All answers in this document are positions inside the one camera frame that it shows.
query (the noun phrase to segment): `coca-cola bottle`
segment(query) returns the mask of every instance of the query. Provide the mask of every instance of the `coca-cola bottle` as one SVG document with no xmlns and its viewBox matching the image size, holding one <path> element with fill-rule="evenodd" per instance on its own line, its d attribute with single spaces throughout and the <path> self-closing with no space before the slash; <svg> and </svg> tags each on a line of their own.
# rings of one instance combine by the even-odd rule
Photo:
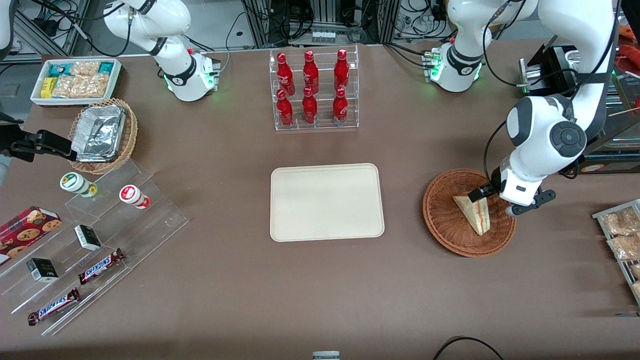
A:
<svg viewBox="0 0 640 360">
<path fill-rule="evenodd" d="M 343 126 L 347 122 L 347 99 L 344 97 L 344 88 L 339 88 L 335 92 L 333 100 L 333 123 L 336 126 Z"/>
<path fill-rule="evenodd" d="M 318 74 L 318 65 L 314 61 L 314 52 L 305 51 L 305 67 L 302 69 L 305 77 L 305 86 L 309 86 L 314 95 L 320 91 L 320 78 Z"/>
<path fill-rule="evenodd" d="M 307 124 L 313 125 L 316 123 L 318 116 L 318 103 L 314 97 L 313 90 L 309 86 L 305 87 L 305 98 L 302 99 L 302 108 L 305 111 L 305 121 Z"/>
<path fill-rule="evenodd" d="M 338 50 L 338 61 L 335 62 L 333 68 L 333 87 L 337 91 L 340 87 L 347 88 L 349 84 L 349 63 L 347 62 L 347 51 L 345 49 Z"/>
<path fill-rule="evenodd" d="M 276 108 L 278 108 L 278 115 L 280 116 L 282 126 L 293 126 L 293 108 L 291 107 L 291 103 L 287 99 L 287 94 L 284 92 L 284 90 L 278 89 L 278 92 L 276 92 L 276 96 L 278 97 Z"/>
<path fill-rule="evenodd" d="M 288 96 L 293 96 L 296 93 L 296 87 L 293 85 L 293 72 L 289 64 L 287 64 L 287 57 L 284 53 L 278 53 L 277 59 L 280 88 L 283 88 Z"/>
</svg>

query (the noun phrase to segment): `cookie box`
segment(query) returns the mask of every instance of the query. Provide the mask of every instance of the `cookie box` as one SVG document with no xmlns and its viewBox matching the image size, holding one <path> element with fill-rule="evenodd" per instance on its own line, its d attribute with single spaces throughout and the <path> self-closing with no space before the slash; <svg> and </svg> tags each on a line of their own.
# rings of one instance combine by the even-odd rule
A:
<svg viewBox="0 0 640 360">
<path fill-rule="evenodd" d="M 6 224 L 0 225 L 0 265 L 61 224 L 57 214 L 30 206 Z"/>
</svg>

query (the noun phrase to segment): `brown wicker basket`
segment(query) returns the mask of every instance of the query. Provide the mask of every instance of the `brown wicker basket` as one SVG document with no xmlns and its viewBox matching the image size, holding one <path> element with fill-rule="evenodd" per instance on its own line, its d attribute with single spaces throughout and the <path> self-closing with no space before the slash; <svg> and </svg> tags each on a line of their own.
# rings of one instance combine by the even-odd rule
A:
<svg viewBox="0 0 640 360">
<path fill-rule="evenodd" d="M 125 126 L 124 129 L 122 129 L 122 139 L 120 140 L 120 155 L 118 155 L 118 158 L 111 163 L 81 163 L 80 161 L 69 161 L 71 163 L 71 166 L 78 171 L 88 172 L 94 175 L 105 174 L 107 171 L 115 168 L 121 162 L 129 158 L 129 156 L 131 156 L 131 153 L 133 152 L 133 148 L 136 146 L 136 136 L 138 135 L 138 119 L 136 119 L 136 114 L 133 113 L 126 102 L 120 99 L 108 99 L 105 101 L 96 102 L 95 104 L 91 104 L 87 106 L 87 108 L 108 105 L 118 105 L 127 111 Z M 69 140 L 73 140 L 74 138 L 74 134 L 76 133 L 76 126 L 78 125 L 79 119 L 80 113 L 78 114 L 78 116 L 76 116 L 76 120 L 74 121 L 73 125 L 71 125 L 71 130 L 69 131 L 69 136 L 67 137 Z"/>
<path fill-rule="evenodd" d="M 516 219 L 506 214 L 509 203 L 498 196 L 487 198 L 491 228 L 478 235 L 456 203 L 454 196 L 466 195 L 486 183 L 483 173 L 459 168 L 438 175 L 422 199 L 422 215 L 431 234 L 444 247 L 462 256 L 478 258 L 504 248 L 516 227 Z"/>
</svg>

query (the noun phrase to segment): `table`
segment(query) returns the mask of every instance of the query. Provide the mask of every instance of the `table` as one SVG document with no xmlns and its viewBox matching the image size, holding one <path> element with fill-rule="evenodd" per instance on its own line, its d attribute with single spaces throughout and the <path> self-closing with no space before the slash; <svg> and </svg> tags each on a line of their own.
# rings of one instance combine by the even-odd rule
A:
<svg viewBox="0 0 640 360">
<path fill-rule="evenodd" d="M 543 41 L 496 41 L 488 54 L 515 79 L 517 60 Z M 506 359 L 638 358 L 640 320 L 613 316 L 637 308 L 590 214 L 638 198 L 640 177 L 551 176 L 557 199 L 519 217 L 504 250 L 461 258 L 431 237 L 422 194 L 443 171 L 481 169 L 489 135 L 521 95 L 487 71 L 450 94 L 382 46 L 359 50 L 360 128 L 340 133 L 273 129 L 267 51 L 232 53 L 220 90 L 194 103 L 167 91 L 151 57 L 121 58 L 119 94 L 140 127 L 133 158 L 192 221 L 54 337 L 0 305 L 1 357 L 429 359 L 468 335 Z M 34 106 L 26 129 L 66 134 L 77 112 Z M 490 168 L 512 149 L 497 136 Z M 274 169 L 366 162 L 380 170 L 382 236 L 269 237 Z M 0 220 L 32 204 L 58 209 L 68 170 L 52 156 L 14 161 Z"/>
</svg>

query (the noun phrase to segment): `bottle cap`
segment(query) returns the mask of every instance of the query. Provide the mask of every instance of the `bottle cap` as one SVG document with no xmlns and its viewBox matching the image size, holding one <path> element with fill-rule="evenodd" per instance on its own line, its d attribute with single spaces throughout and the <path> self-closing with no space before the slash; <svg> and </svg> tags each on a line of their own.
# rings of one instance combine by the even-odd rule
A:
<svg viewBox="0 0 640 360">
<path fill-rule="evenodd" d="M 134 204 L 140 200 L 142 193 L 135 185 L 127 185 L 120 190 L 120 200 L 127 204 Z"/>
<path fill-rule="evenodd" d="M 68 192 L 76 192 L 80 190 L 86 180 L 77 172 L 68 172 L 60 179 L 60 187 Z"/>
</svg>

